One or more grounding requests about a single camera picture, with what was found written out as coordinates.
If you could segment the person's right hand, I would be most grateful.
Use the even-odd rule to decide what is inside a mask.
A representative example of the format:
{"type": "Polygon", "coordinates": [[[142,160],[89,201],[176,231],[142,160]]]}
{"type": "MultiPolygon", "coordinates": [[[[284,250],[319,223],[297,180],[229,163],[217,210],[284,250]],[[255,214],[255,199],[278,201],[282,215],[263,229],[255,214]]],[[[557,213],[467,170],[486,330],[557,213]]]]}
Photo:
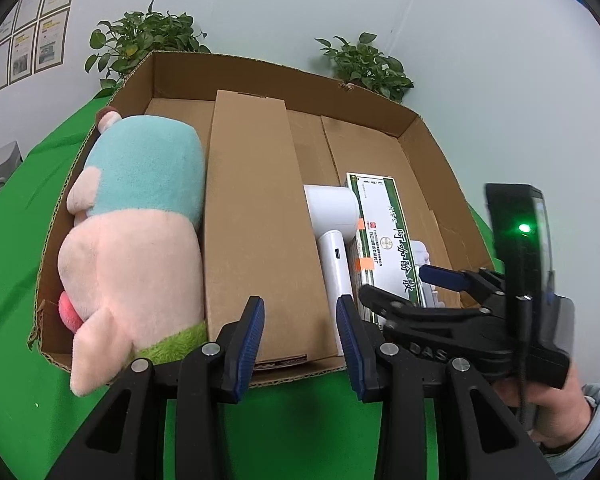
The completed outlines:
{"type": "Polygon", "coordinates": [[[557,450],[576,442],[592,419],[592,408],[583,394],[577,367],[572,364],[561,389],[539,382],[528,382],[524,389],[526,400],[538,407],[531,439],[540,445],[557,450]]]}

